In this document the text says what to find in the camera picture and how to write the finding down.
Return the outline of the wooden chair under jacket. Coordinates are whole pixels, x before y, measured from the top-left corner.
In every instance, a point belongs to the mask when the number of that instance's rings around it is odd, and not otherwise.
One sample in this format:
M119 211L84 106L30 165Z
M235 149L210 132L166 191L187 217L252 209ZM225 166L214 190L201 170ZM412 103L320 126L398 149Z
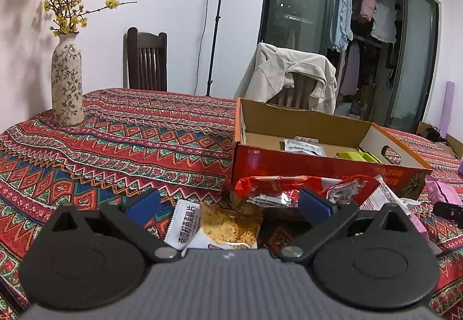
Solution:
M317 81L315 79L294 73L293 86L284 86L267 103L287 108L309 110L309 97L314 91L316 84Z

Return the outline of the yellow green snack packet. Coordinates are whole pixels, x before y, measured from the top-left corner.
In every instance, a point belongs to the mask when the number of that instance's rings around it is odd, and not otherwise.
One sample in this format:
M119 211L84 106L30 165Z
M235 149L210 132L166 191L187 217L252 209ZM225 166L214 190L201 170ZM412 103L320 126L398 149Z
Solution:
M336 157L356 162L381 164L381 160L378 159L375 155L360 148L357 148L355 151L337 152Z

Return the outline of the cardboard box on floor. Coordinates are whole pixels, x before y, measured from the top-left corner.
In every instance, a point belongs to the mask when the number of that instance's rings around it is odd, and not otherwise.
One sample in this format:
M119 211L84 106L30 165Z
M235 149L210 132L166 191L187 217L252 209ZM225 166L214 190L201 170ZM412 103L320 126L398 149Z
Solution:
M419 122L416 134L434 143L442 144L446 151L452 154L455 158L462 160L463 144L456 137L453 137L450 134L442 137L437 128L426 122Z

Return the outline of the dark wooden chair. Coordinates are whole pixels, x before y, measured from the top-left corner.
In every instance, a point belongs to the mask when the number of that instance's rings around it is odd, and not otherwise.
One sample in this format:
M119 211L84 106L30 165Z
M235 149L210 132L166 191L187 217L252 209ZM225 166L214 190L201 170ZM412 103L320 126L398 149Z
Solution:
M129 88L167 91L167 34L139 32L131 27L127 34Z

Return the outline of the white orange biscuit packet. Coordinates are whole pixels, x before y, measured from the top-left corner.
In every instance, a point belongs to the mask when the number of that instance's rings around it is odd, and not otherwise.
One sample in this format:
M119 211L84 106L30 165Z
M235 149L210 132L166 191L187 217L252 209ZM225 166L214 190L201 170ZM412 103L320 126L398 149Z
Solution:
M256 249L263 216L241 214L207 203L180 200L168 227L165 243L188 249Z

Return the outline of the black framed glass sliding door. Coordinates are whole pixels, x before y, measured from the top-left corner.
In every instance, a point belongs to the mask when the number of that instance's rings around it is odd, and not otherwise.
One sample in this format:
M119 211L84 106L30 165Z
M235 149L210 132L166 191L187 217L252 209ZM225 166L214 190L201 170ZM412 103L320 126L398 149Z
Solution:
M259 39L326 56L337 114L413 133L429 99L439 16L434 0L264 0Z

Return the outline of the red silver snack bag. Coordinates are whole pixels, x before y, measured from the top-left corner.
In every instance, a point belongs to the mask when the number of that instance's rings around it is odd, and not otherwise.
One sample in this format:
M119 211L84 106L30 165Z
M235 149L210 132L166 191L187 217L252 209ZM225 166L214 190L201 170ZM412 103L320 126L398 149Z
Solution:
M339 179L320 176L248 176L231 187L230 197L232 205L238 208L249 198L259 195L279 197L285 194L289 198L296 198L296 193L304 187L321 194L340 182Z

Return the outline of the light blue hanging shirt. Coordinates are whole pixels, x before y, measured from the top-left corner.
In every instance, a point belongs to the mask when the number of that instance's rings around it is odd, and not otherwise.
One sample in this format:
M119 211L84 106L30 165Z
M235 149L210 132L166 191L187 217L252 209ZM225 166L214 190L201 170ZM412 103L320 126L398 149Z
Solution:
M351 28L353 0L334 0L334 11L330 20L330 48L344 52L353 40Z

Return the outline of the purple rolled yoga mat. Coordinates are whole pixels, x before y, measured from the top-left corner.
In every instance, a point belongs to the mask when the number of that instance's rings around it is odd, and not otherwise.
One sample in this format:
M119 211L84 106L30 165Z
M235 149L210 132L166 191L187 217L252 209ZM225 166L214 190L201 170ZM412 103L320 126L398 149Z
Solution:
M451 111L453 106L453 94L454 94L454 82L447 81L444 100L443 100L443 109L440 117L439 123L439 132L442 138L447 137L448 127L451 121Z

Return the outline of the beige jacket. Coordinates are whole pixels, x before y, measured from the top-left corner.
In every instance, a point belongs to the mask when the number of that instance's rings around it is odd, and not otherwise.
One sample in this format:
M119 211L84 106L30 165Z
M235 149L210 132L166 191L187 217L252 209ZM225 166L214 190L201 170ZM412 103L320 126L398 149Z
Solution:
M309 97L309 110L334 114L337 80L336 69L330 61L321 54L276 47L269 43L258 43L234 98L267 103L284 86L293 86L294 73L317 81Z

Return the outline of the white red snack packet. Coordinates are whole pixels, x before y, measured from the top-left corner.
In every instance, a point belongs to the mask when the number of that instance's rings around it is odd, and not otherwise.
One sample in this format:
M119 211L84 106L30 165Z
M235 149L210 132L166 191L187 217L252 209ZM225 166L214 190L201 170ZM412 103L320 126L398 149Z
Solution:
M431 242L425 226L413 210L420 205L418 201L399 198L385 183L381 175L351 176L343 181L332 178L322 179L323 197L337 205L355 203L362 210L380 210L385 204L395 204L408 216L409 220L426 240L434 254L443 251Z

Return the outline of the pink hanging garment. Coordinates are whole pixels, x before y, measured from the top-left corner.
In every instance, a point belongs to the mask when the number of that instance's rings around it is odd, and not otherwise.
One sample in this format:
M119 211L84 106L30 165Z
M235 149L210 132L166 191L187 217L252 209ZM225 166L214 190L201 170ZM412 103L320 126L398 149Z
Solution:
M360 7L360 18L370 21L376 8L376 0L362 0Z

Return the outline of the orange cardboard snack box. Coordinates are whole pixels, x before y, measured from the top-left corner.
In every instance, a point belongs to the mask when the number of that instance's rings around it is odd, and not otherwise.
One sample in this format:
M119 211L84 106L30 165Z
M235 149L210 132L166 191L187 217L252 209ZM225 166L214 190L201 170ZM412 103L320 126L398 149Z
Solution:
M326 157L285 152L284 140L296 137L316 139ZM337 152L357 148L372 153L381 164L336 157ZM243 98L237 101L232 183L248 176L381 175L399 197L416 199L431 173L422 157L375 123Z

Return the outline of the patterned red tablecloth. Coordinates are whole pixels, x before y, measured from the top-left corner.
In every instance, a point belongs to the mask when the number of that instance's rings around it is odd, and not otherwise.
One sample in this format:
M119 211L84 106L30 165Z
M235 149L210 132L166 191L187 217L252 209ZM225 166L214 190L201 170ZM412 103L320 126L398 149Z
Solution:
M110 231L100 207L152 190L221 201L231 180L237 101L143 90L97 90L85 118L50 112L1 135L1 200L41 227L1 226L22 243L27 319L459 319L462 282L430 304L356 308L324 292L305 265L270 253L195 251L149 263Z

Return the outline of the white silver snack packet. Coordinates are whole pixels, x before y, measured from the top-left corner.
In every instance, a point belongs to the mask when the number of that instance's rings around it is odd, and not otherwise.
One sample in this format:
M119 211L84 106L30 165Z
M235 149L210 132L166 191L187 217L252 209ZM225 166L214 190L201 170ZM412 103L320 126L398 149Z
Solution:
M307 141L299 141L295 139L285 139L284 140L284 151L301 153L311 156L326 157L326 153L322 146L317 144L312 144Z

